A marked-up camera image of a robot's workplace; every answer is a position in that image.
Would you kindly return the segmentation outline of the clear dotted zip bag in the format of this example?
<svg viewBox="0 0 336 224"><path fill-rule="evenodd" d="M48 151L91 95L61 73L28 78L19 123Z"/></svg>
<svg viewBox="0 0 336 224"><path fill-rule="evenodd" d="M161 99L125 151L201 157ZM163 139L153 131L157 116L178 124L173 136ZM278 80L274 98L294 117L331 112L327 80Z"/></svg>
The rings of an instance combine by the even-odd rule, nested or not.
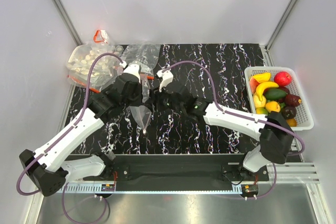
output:
<svg viewBox="0 0 336 224"><path fill-rule="evenodd" d="M149 108L147 108L144 104L149 101L150 98L150 85L148 81L148 75L145 73L140 74L141 84L142 84L142 103L140 106L131 106L130 111L131 114L137 123L137 125L141 128L142 133L146 135L146 130L149 125L152 112Z"/></svg>

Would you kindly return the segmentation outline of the yellow lemon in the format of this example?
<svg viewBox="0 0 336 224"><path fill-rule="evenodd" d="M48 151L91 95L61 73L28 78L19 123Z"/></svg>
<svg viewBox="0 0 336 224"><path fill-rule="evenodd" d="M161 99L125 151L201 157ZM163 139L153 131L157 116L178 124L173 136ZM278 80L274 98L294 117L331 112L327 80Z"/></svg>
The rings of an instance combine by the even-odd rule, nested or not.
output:
<svg viewBox="0 0 336 224"><path fill-rule="evenodd" d="M264 95L262 95L261 99L259 99L258 94L255 92L255 94L253 95L253 102L254 102L255 109L264 108L267 103L267 99L265 98Z"/></svg>

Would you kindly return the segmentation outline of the yellow banana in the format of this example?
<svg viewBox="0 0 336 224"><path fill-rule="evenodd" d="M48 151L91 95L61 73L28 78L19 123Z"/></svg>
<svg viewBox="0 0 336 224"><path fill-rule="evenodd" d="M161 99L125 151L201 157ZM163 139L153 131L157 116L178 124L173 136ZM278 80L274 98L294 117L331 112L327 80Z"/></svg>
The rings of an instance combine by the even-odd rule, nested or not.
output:
<svg viewBox="0 0 336 224"><path fill-rule="evenodd" d="M272 81L267 81L259 84L256 88L255 95L258 97L259 101L263 100L263 93L266 89L268 88L278 88L279 84L272 82Z"/></svg>

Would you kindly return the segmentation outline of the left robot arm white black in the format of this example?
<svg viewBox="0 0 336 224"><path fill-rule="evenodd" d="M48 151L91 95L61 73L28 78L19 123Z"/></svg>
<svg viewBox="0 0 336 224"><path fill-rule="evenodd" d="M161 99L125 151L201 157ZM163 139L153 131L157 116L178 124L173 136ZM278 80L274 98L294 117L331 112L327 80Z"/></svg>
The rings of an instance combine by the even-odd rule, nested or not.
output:
<svg viewBox="0 0 336 224"><path fill-rule="evenodd" d="M25 149L19 155L22 175L27 175L45 197L66 183L72 172L63 163L77 146L124 109L142 101L141 77L124 72L101 92L86 94L79 114L54 138L35 151Z"/></svg>

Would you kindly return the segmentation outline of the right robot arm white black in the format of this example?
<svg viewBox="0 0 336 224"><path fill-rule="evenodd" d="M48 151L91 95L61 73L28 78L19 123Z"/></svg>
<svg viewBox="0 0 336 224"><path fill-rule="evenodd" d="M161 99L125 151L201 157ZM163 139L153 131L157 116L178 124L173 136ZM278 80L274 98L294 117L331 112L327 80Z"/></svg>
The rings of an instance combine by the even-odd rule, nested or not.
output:
<svg viewBox="0 0 336 224"><path fill-rule="evenodd" d="M284 164L294 139L293 131L279 112L250 114L192 95L185 86L170 83L150 91L152 107L180 112L198 123L227 128L259 142L230 172L233 179L250 180L269 163Z"/></svg>

